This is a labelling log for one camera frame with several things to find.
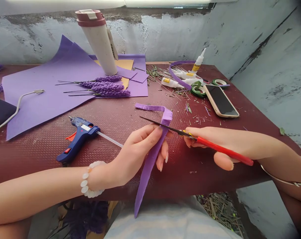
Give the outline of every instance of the finger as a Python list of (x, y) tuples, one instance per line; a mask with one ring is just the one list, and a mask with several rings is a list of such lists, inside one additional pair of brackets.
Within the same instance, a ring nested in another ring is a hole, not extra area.
[(213, 156), (213, 159), (216, 165), (218, 165), (224, 170), (231, 171), (234, 168), (234, 164), (231, 158), (226, 154), (216, 152)]
[(157, 161), (156, 161), (156, 166), (159, 171), (163, 170), (164, 161), (165, 161), (165, 159), (164, 159), (163, 155), (161, 153), (159, 153), (158, 157), (157, 157)]
[(168, 143), (166, 140), (164, 140), (162, 146), (161, 146), (161, 155), (165, 159), (165, 163), (168, 161)]
[(200, 143), (197, 143), (195, 140), (187, 137), (187, 136), (184, 136), (184, 140), (185, 140), (185, 143), (186, 145), (188, 146), (188, 148), (191, 148), (192, 147), (202, 147), (202, 148), (207, 148), (207, 146), (203, 145), (203, 144), (200, 144)]
[(195, 136), (195, 137), (198, 137), (199, 135), (198, 135), (198, 132), (199, 132), (199, 128), (193, 128), (193, 127), (187, 127), (186, 129), (185, 129), (185, 131), (187, 132), (187, 133), (191, 133), (193, 136)]
[(130, 134), (125, 143), (136, 144), (146, 139), (158, 126), (156, 124), (148, 124), (135, 130)]
[(158, 142), (163, 130), (161, 127), (156, 127), (143, 141), (139, 142), (138, 145), (144, 151), (148, 152)]

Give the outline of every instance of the scissors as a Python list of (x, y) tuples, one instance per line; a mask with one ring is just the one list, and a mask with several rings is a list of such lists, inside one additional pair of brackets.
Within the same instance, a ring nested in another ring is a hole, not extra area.
[(236, 153), (236, 152), (234, 152), (234, 151), (232, 151), (230, 149), (226, 149), (224, 147), (221, 147), (220, 145), (214, 144), (214, 143), (212, 143), (212, 142), (210, 142), (210, 141), (208, 141), (208, 140), (206, 140), (204, 138), (194, 137), (192, 134), (187, 133), (185, 130), (174, 129), (174, 128), (171, 128), (171, 127), (166, 126), (164, 124), (161, 124), (161, 123), (158, 123), (156, 121), (153, 121), (151, 119), (147, 119), (147, 118), (144, 118), (142, 116), (140, 116), (140, 117), (142, 119), (148, 120), (148, 121), (150, 121), (150, 122), (152, 122), (154, 124), (161, 125), (161, 126), (167, 128), (167, 129), (171, 130), (171, 131), (174, 131), (177, 134), (179, 134), (180, 136), (187, 136), (187, 137), (189, 137), (189, 138), (197, 141), (198, 143), (201, 143), (204, 146), (210, 147), (210, 148), (212, 148), (212, 149), (214, 149), (214, 150), (216, 150), (216, 151), (218, 151), (220, 153), (224, 153), (224, 154), (228, 155), (229, 157), (231, 157), (233, 159), (237, 159), (237, 160), (239, 160), (240, 162), (242, 162), (242, 163), (244, 163), (246, 165), (249, 165), (249, 166), (253, 165), (253, 161), (251, 159), (249, 159), (248, 157), (243, 156), (243, 155), (241, 155), (239, 153)]

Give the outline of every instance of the hand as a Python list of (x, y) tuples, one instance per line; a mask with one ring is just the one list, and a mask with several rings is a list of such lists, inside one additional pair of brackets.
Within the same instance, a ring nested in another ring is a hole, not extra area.
[[(212, 143), (249, 157), (252, 160), (274, 157), (282, 147), (286, 147), (281, 141), (261, 133), (234, 130), (216, 127), (205, 128), (186, 128), (186, 132), (195, 137), (205, 138)], [(189, 137), (184, 137), (187, 146), (202, 147), (206, 146), (197, 143)], [(233, 170), (234, 164), (238, 160), (230, 158), (228, 155), (216, 152), (213, 157), (215, 163), (224, 170)]]
[[(162, 135), (162, 128), (155, 125), (146, 125), (130, 134), (117, 157), (109, 163), (112, 176), (116, 178), (116, 186), (125, 185), (141, 168), (146, 154), (158, 142)], [(164, 140), (157, 157), (157, 168), (162, 171), (164, 160), (168, 159), (168, 144)]]

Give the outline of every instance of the green floral tape roll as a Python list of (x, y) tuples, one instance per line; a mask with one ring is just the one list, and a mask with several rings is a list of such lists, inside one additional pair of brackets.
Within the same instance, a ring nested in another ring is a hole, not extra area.
[(220, 79), (215, 79), (212, 81), (212, 83), (216, 86), (220, 86), (220, 85), (227, 85), (228, 83), (225, 82), (224, 80), (220, 80)]
[(191, 84), (190, 92), (199, 98), (204, 98), (206, 96), (205, 90), (201, 86), (200, 81), (196, 81), (193, 84)]

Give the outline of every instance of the glue bottle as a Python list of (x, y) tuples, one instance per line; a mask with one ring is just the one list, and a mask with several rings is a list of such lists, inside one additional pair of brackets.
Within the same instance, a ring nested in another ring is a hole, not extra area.
[(184, 88), (183, 86), (179, 85), (177, 81), (171, 80), (169, 78), (163, 77), (161, 80), (161, 84), (165, 86), (169, 86), (171, 88)]
[(203, 82), (204, 82), (203, 79), (197, 79), (197, 78), (189, 78), (189, 79), (182, 80), (182, 81), (187, 83), (188, 85), (191, 85), (192, 83), (195, 83), (197, 81), (200, 81), (201, 84), (203, 84)]
[(204, 53), (206, 51), (206, 48), (203, 50), (203, 52), (201, 53), (200, 56), (198, 56), (194, 66), (193, 66), (193, 69), (191, 70), (192, 73), (197, 73), (197, 71), (199, 70), (199, 67), (201, 66), (201, 63), (203, 62), (204, 60)]
[(185, 71), (181, 71), (178, 73), (175, 73), (176, 76), (183, 78), (183, 79), (188, 79), (188, 78), (196, 78), (196, 74), (191, 73), (191, 72), (185, 72)]

